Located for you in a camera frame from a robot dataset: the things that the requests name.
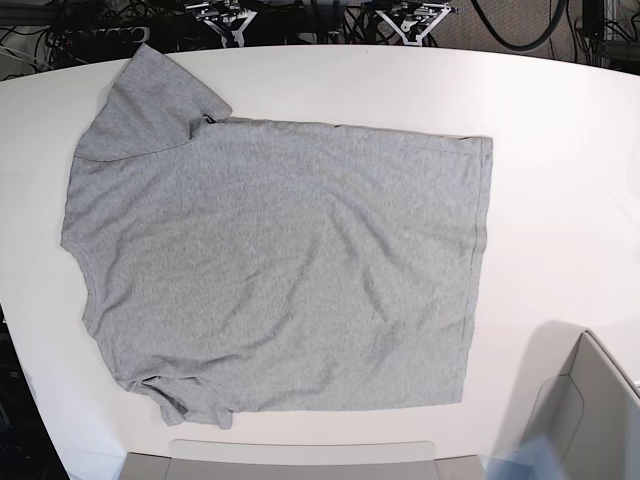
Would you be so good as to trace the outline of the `grey T-shirt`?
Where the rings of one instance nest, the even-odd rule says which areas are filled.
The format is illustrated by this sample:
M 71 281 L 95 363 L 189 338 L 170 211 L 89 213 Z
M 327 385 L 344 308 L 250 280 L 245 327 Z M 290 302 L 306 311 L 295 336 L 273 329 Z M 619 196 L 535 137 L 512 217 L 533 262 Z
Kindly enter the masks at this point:
M 169 425 L 463 396 L 493 143 L 237 119 L 140 47 L 81 137 L 61 244 L 124 390 Z

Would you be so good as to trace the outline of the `black power strip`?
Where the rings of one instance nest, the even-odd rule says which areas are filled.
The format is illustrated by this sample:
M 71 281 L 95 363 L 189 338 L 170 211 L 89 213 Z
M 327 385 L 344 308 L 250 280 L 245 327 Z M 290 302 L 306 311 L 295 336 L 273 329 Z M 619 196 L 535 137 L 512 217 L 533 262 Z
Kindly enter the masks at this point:
M 66 31 L 70 38 L 104 44 L 141 44 L 151 37 L 151 29 L 147 26 L 125 26 L 98 28 L 93 30 Z

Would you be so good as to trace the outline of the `grey bin right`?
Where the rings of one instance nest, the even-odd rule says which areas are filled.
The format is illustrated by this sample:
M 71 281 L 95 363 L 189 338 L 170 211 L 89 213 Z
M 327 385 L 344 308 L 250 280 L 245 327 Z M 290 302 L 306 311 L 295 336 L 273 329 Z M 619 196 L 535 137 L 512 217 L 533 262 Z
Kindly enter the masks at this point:
M 541 387 L 518 454 L 531 479 L 639 477 L 639 388 L 592 332 Z

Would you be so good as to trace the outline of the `grey bin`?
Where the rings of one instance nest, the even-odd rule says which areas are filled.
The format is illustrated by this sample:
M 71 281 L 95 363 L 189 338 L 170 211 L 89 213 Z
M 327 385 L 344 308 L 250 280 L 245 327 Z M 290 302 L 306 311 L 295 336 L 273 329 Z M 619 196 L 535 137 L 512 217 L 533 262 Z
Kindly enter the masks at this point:
M 541 387 L 518 454 L 531 479 L 639 477 L 639 388 L 592 332 Z
M 121 479 L 484 479 L 480 459 L 438 459 L 431 442 L 268 445 L 174 440 L 170 454 L 130 452 Z

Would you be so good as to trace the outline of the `grey bin bottom centre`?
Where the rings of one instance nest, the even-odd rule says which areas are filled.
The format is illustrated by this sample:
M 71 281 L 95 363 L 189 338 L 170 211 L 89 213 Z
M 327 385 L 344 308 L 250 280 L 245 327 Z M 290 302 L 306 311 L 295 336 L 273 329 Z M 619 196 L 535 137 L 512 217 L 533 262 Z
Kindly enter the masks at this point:
M 130 452 L 121 479 L 484 479 L 480 459 L 438 459 L 431 442 L 268 445 L 174 440 L 170 454 Z

